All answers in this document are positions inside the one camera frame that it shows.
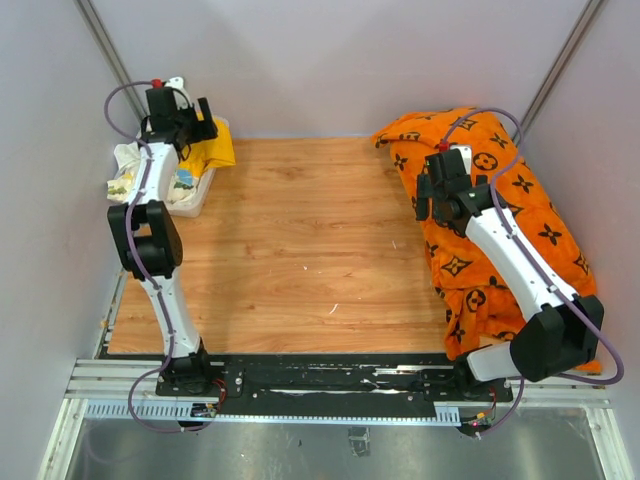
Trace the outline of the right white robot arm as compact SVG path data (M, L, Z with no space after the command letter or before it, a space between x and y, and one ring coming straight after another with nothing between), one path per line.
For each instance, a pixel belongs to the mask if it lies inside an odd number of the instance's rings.
M430 155L425 163L427 170L416 181L417 219L432 217L474 243L505 281L525 320L513 339L455 362L455 392L474 400L492 381L538 382L594 360L604 318L599 299L579 295L547 264L493 184L473 184L461 148Z

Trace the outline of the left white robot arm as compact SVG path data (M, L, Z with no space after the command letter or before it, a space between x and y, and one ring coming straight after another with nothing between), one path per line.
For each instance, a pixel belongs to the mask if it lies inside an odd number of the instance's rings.
M180 279L183 246L165 203L179 163L192 146L217 137L206 99L191 101L170 81L143 82L148 114L133 142L141 155L139 172L125 202L112 206L107 220L123 269L147 294L163 340L163 360L155 370L161 396L203 396L214 385L214 369L188 312Z

